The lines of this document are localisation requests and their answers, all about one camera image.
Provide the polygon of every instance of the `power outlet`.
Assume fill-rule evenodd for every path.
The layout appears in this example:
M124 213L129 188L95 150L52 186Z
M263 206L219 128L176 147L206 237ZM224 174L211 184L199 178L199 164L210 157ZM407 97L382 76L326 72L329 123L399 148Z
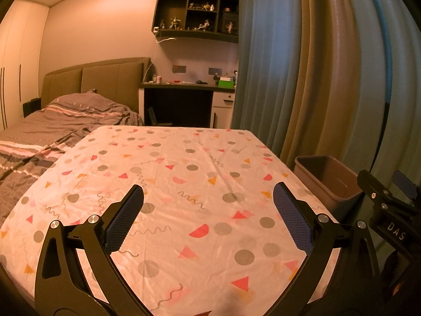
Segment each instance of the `power outlet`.
M184 65L173 65L173 73L186 73L187 67Z

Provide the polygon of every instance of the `wall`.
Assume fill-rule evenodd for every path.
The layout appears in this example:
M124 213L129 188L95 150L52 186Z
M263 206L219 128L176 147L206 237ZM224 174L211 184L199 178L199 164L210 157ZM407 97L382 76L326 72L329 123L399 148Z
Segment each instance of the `wall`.
M50 8L39 58L44 75L67 66L125 57L151 57L163 80L213 84L209 67L233 72L237 44L178 38L157 44L151 32L156 0L64 0ZM172 73L172 65L187 72Z

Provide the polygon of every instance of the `wall shelf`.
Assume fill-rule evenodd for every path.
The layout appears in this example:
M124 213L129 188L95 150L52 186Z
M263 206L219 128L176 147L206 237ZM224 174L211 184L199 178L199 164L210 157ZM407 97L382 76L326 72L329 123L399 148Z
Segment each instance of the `wall shelf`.
M215 10L190 8L192 4L213 5ZM152 32L157 38L186 37L238 43L238 11L239 0L157 0ZM174 18L179 20L179 29L169 29ZM154 32L154 28L159 27L161 22L165 28ZM195 30L205 22L209 24L205 31Z

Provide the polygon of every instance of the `cable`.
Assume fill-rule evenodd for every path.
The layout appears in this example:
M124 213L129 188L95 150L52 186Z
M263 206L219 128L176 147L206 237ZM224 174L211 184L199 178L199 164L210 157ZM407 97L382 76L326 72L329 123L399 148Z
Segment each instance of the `cable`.
M153 65L153 63L154 63L154 61L155 61L155 58L156 58L157 53L158 53L158 44L160 44L160 43L162 43L162 42L165 42L165 41L167 41L167 40L177 40L177 38L168 38L168 39L163 39L163 40L160 40L160 41L157 41L157 40L155 39L155 41L156 41L156 43L157 43L157 47L156 47L156 50L155 50L155 55L154 55L154 58L153 58L153 59L152 59L152 61L151 61L151 64L149 65L148 69L145 71L145 75L143 76L142 84L143 84L143 83L145 83L145 78L146 78L146 75L148 74L149 69L152 67L152 65Z

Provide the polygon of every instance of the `gray blanket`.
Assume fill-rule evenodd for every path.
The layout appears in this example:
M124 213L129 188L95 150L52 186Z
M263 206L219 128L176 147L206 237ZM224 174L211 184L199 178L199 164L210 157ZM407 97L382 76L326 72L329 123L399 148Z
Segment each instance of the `gray blanket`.
M139 126L142 119L99 94L71 94L0 133L0 227L22 195L68 148L104 125Z

